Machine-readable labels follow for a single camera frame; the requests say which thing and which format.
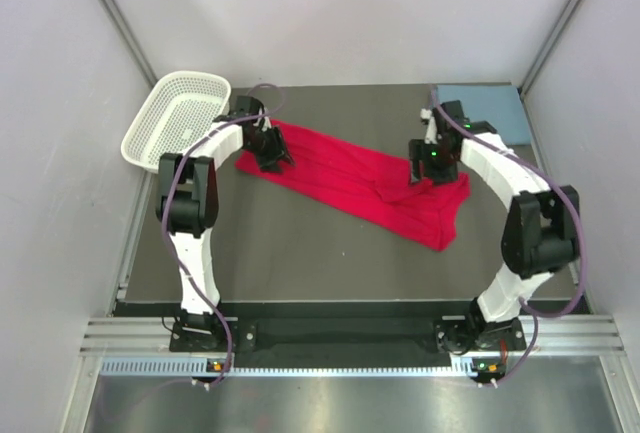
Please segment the red t shirt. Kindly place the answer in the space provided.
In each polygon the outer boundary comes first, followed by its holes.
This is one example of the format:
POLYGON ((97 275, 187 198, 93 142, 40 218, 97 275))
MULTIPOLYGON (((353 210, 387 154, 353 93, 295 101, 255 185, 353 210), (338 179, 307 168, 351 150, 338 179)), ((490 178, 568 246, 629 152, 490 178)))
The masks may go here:
POLYGON ((235 167, 427 248, 443 251, 456 238, 456 217, 471 196, 469 176, 452 183, 409 183, 409 161, 301 126, 277 121, 295 162, 262 172, 244 152, 235 167))

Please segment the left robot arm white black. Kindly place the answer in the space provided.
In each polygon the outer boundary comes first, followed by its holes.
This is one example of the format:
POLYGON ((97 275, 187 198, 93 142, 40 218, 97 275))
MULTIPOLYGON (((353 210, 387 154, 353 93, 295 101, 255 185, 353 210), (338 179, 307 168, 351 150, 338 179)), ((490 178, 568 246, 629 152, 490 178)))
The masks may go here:
POLYGON ((281 129, 254 96, 236 98, 212 130, 180 153, 165 153, 158 163, 156 215, 163 240, 181 277, 182 300, 172 334, 194 339, 205 349, 230 344, 231 330, 218 309, 211 234, 219 214, 217 170, 234 153, 252 155, 263 173, 282 172, 294 160, 281 129))

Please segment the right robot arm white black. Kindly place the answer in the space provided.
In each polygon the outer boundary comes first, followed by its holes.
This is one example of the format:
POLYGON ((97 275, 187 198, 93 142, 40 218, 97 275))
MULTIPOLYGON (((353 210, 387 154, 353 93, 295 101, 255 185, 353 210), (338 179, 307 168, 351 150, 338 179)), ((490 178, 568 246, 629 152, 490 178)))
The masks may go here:
POLYGON ((509 149, 486 121, 472 122, 460 101, 424 108, 423 137, 409 143, 410 181, 457 180, 459 165, 474 171, 507 211, 500 242, 503 263, 468 314, 466 333, 476 347, 498 342, 522 303, 556 272, 577 260, 584 242, 579 195, 558 186, 509 149))

